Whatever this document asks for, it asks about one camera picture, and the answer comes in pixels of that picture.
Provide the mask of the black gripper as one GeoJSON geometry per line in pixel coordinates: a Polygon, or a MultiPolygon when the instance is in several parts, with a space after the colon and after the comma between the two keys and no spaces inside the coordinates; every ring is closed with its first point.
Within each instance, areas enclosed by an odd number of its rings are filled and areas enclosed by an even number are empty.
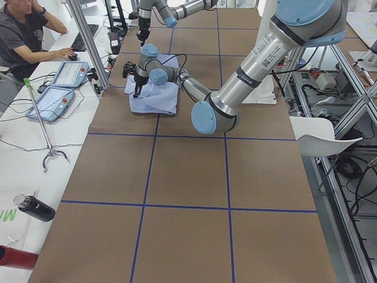
{"type": "Polygon", "coordinates": [[[138,98],[141,94],[142,87],[147,84],[147,77],[134,73],[135,90],[133,97],[138,98]]]}
{"type": "Polygon", "coordinates": [[[140,41],[140,45],[143,47],[150,34],[150,18],[139,17],[138,26],[139,31],[138,33],[136,33],[136,35],[138,40],[140,41]]]}

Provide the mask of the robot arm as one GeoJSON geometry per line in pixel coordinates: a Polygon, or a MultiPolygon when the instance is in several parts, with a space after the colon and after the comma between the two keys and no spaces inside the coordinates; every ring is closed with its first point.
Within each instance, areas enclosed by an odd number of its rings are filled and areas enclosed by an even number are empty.
{"type": "Polygon", "coordinates": [[[163,65],[158,49],[146,43],[151,12],[157,8],[167,28],[181,19],[215,6],[216,1],[190,1],[171,8],[166,1],[140,1],[138,10],[140,59],[134,68],[138,97],[148,81],[155,85],[176,83],[195,105],[191,122],[201,134],[227,132],[239,122],[238,107],[261,84],[275,66],[296,47],[320,47],[341,42],[345,36],[347,1],[276,1],[269,28],[219,91],[211,92],[179,68],[163,65]]]}
{"type": "Polygon", "coordinates": [[[177,7],[168,6],[164,0],[143,0],[139,3],[137,38],[143,47],[150,34],[151,14],[156,7],[158,14],[161,16],[163,23],[167,28],[174,28],[177,22],[187,18],[196,12],[209,10],[217,4],[215,0],[197,0],[189,1],[177,7]]]}

